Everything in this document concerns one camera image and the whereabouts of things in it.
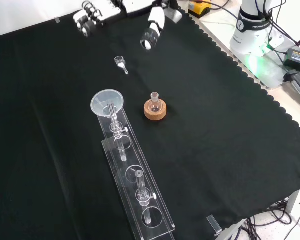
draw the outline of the plastic funnel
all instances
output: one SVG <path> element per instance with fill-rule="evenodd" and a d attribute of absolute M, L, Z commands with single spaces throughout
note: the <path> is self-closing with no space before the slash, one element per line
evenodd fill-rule
<path fill-rule="evenodd" d="M 113 89 L 107 89 L 98 92 L 91 101 L 91 110 L 100 117 L 110 117 L 108 104 L 113 102 L 114 109 L 119 112 L 124 105 L 124 97 L 122 94 Z"/>

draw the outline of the black tablecloth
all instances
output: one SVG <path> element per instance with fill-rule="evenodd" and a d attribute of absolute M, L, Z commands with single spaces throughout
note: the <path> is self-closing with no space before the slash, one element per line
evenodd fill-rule
<path fill-rule="evenodd" d="M 143 50 L 147 19 L 85 39 L 68 15 L 0 37 L 0 240 L 134 239 L 90 109 L 104 89 L 124 97 L 176 240 L 211 239 L 209 215 L 224 229 L 300 189 L 298 124 L 186 15 Z M 143 113 L 154 91 L 159 122 Z"/>

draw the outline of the yellow device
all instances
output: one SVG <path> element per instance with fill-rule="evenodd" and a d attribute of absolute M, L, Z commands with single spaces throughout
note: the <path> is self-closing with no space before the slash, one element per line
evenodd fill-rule
<path fill-rule="evenodd" d="M 210 13 L 211 10 L 211 0 L 204 0 L 205 2 L 209 2 L 209 3 L 199 3 L 200 0 L 198 0 L 198 2 L 189 2 L 189 8 L 188 8 L 188 13 L 199 18 L 202 18 L 204 15 Z"/>

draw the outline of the clear acrylic rack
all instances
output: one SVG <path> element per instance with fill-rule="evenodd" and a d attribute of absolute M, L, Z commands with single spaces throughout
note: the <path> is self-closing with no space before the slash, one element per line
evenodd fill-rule
<path fill-rule="evenodd" d="M 131 124 L 124 99 L 115 90 L 104 90 L 91 101 L 105 140 L 102 141 L 132 231 L 137 240 L 164 236 L 176 229 Z"/>

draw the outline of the white wall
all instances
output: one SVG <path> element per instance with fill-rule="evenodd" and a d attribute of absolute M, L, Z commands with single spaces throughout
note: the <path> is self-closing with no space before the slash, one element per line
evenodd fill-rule
<path fill-rule="evenodd" d="M 84 0 L 0 0 L 0 35 L 71 14 Z"/>

